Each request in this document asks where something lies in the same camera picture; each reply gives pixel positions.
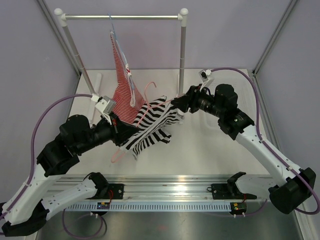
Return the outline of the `black white striped tank top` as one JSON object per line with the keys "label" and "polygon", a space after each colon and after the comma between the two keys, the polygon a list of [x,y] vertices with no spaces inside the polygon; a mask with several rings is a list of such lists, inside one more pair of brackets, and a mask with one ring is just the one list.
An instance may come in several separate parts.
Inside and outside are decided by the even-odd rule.
{"label": "black white striped tank top", "polygon": [[[151,101],[150,105],[156,106],[166,100],[166,96],[161,96]],[[135,127],[146,110],[147,104],[145,103],[133,122]],[[139,154],[146,148],[157,143],[168,144],[171,141],[172,135],[165,130],[165,127],[180,123],[182,120],[182,116],[178,114],[178,109],[175,108],[171,102],[152,108],[137,127],[139,128],[139,132],[130,137],[128,141],[120,147],[120,151],[130,153],[137,159]]]}

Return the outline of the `pink wire hanger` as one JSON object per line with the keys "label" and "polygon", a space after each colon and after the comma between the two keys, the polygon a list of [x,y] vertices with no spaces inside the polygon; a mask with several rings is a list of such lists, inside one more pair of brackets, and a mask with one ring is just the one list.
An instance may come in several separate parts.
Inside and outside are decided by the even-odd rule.
{"label": "pink wire hanger", "polygon": [[[145,113],[142,115],[142,117],[140,118],[140,120],[137,122],[136,127],[139,126],[139,124],[140,124],[141,121],[144,119],[144,117],[146,116],[146,114],[148,113],[149,110],[151,110],[152,108],[156,108],[156,107],[158,107],[158,106],[161,106],[161,105],[165,105],[166,103],[170,103],[170,102],[173,100],[173,99],[166,100],[165,102],[162,102],[162,103],[157,104],[157,105],[155,105],[155,106],[151,106],[151,105],[150,105],[150,102],[149,102],[149,100],[148,100],[148,96],[147,96],[147,90],[148,90],[149,85],[151,85],[151,84],[152,84],[155,88],[157,88],[157,85],[156,85],[156,83],[155,83],[154,81],[149,82],[149,83],[145,86],[143,95],[144,95],[144,98],[145,98],[145,102],[146,102],[146,104],[147,104],[147,109],[146,109]],[[119,161],[119,160],[126,154],[126,153],[123,151],[122,154],[121,154],[120,156],[118,156],[119,152],[120,152],[120,148],[119,148],[119,149],[115,152],[115,154],[112,156],[112,158],[111,158],[111,163],[113,163],[113,164],[116,163],[117,161]]]}

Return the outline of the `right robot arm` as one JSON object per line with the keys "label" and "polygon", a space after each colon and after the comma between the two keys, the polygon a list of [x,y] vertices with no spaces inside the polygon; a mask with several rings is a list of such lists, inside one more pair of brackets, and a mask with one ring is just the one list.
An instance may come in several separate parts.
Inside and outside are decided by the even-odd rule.
{"label": "right robot arm", "polygon": [[289,214],[314,194],[316,173],[309,167],[302,169],[262,138],[257,123],[238,108],[238,95],[231,85],[219,84],[213,95],[200,86],[191,86],[171,104],[184,113],[202,110],[217,117],[220,129],[248,150],[272,176],[271,181],[266,181],[238,172],[228,179],[226,190],[230,197],[254,195]]}

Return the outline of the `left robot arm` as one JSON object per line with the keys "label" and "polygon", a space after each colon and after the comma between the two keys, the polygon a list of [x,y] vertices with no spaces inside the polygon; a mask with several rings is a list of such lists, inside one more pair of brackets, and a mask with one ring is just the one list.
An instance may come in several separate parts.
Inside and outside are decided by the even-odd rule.
{"label": "left robot arm", "polygon": [[79,157],[108,141],[121,146],[139,129],[122,122],[115,114],[90,126],[84,115],[73,115],[59,127],[59,134],[36,158],[33,176],[13,200],[0,205],[5,237],[29,236],[63,209],[85,199],[103,199],[109,183],[100,172],[92,172],[78,185],[45,197],[49,188],[79,163]]}

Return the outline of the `red white striped tank top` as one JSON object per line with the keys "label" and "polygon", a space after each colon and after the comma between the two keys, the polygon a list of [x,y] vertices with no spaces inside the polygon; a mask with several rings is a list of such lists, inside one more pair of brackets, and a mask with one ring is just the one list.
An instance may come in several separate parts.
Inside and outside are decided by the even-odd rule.
{"label": "red white striped tank top", "polygon": [[114,31],[110,32],[110,40],[117,80],[117,87],[112,97],[116,102],[113,112],[121,121],[132,124],[146,101],[132,79],[129,64]]}

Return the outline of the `white perforated plastic basket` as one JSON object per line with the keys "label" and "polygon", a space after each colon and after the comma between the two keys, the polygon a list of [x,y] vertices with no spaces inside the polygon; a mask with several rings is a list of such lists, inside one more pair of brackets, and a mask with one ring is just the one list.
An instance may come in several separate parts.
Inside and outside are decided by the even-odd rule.
{"label": "white perforated plastic basket", "polygon": [[[238,95],[238,108],[246,113],[256,123],[256,97],[249,81],[241,74],[233,71],[219,71],[214,72],[213,74],[213,82],[206,86],[210,90],[211,94],[215,93],[216,87],[220,84],[231,85],[234,88],[235,93]],[[208,113],[201,114],[203,115],[204,126],[207,129],[221,133],[220,127],[218,126],[218,118]],[[265,134],[261,116],[259,116],[259,130],[262,135]]]}

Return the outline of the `white and silver clothes rack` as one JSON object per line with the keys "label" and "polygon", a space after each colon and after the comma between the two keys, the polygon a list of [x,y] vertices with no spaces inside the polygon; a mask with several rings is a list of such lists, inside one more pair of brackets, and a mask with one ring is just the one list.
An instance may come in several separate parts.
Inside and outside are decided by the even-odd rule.
{"label": "white and silver clothes rack", "polygon": [[179,74],[178,74],[178,89],[177,93],[181,94],[184,89],[184,72],[185,72],[185,52],[186,52],[186,31],[187,31],[187,18],[189,11],[186,8],[182,8],[180,13],[176,15],[70,15],[63,12],[62,9],[56,8],[54,14],[64,31],[67,42],[71,48],[71,52],[75,58],[76,64],[84,77],[89,92],[93,96],[97,96],[98,93],[92,85],[91,79],[87,73],[86,67],[81,59],[79,51],[76,47],[74,39],[70,33],[67,21],[68,20],[174,20],[181,23],[180,27],[180,56],[179,56]]}

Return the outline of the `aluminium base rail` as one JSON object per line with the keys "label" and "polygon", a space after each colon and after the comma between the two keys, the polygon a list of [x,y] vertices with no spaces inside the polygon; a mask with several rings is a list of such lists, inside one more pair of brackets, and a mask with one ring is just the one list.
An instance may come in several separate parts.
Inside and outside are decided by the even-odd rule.
{"label": "aluminium base rail", "polygon": [[[123,189],[112,190],[122,199],[113,202],[213,202],[228,199],[213,199],[212,184],[227,184],[232,174],[205,175],[116,175],[102,174],[109,185],[122,184]],[[47,188],[43,198],[55,196],[81,184],[86,174],[66,174]]]}

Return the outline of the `right aluminium frame post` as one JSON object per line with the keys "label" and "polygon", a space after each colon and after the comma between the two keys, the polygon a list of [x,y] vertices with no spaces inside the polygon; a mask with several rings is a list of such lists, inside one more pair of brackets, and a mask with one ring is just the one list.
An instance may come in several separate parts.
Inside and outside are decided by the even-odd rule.
{"label": "right aluminium frame post", "polygon": [[287,7],[285,8],[283,14],[281,15],[280,20],[278,21],[274,31],[272,32],[267,45],[265,46],[261,56],[259,57],[255,67],[252,69],[252,74],[256,77],[261,70],[262,66],[264,65],[265,61],[267,60],[269,54],[271,53],[273,47],[275,46],[282,30],[285,28],[290,16],[294,12],[296,6],[298,5],[299,0],[290,0]]}

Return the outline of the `aluminium frame post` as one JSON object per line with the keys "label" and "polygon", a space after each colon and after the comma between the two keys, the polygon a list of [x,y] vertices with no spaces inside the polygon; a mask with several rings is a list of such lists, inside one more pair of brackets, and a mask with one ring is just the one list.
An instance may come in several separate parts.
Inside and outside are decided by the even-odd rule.
{"label": "aluminium frame post", "polygon": [[278,21],[274,31],[272,32],[267,45],[265,46],[261,56],[259,57],[255,67],[252,69],[252,74],[256,77],[261,70],[262,66],[264,65],[265,61],[267,60],[269,54],[271,53],[273,47],[275,46],[282,30],[285,28],[290,16],[294,12],[296,6],[298,5],[299,0],[290,0],[287,7],[285,8],[283,14],[281,15],[280,20]]}
{"label": "aluminium frame post", "polygon": [[53,16],[53,14],[50,12],[50,9],[49,9],[46,1],[45,0],[35,0],[35,2],[37,3],[40,11],[42,12],[44,18],[46,19],[50,29],[52,30],[52,32],[53,32],[59,46],[61,47],[64,55],[66,56],[68,62],[71,64],[76,76],[78,78],[80,78],[81,72],[78,69],[76,61],[74,60],[73,55],[72,55],[71,51],[69,50],[68,45],[65,42],[63,35],[61,34],[61,32],[58,28],[58,25],[55,21],[55,18]]}

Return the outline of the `left aluminium frame post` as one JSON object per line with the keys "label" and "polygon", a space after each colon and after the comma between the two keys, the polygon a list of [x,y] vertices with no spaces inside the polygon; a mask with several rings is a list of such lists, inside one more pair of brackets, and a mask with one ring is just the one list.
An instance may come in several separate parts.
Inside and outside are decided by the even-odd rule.
{"label": "left aluminium frame post", "polygon": [[71,64],[76,76],[78,78],[80,78],[81,72],[78,69],[76,61],[74,60],[73,55],[72,55],[71,51],[69,50],[68,45],[65,42],[63,35],[61,34],[61,32],[58,28],[58,25],[55,21],[55,18],[53,16],[53,14],[50,12],[50,9],[49,9],[46,1],[45,0],[35,0],[35,2],[37,3],[40,11],[42,12],[44,18],[46,19],[50,29],[52,30],[52,32],[53,32],[59,46],[61,47],[64,55],[66,56],[68,62]]}

